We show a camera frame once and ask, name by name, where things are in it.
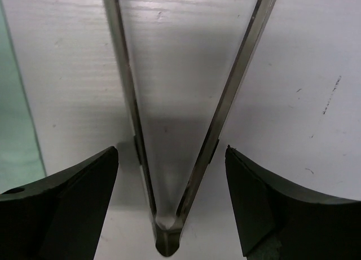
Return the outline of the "metal serving tongs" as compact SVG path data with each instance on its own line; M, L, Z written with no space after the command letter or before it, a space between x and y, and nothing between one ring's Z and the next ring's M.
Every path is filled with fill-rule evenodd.
M181 245L276 0L103 0L160 255Z

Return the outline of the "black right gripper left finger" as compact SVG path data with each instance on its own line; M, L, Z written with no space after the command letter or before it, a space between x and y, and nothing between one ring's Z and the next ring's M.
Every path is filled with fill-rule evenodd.
M93 259L118 171L109 147L1 194L1 259Z

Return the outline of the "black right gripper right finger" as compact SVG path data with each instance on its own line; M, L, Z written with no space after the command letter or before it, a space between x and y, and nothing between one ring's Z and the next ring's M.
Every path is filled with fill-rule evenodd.
M360 202L293 183L232 147L228 189L247 259L359 259Z

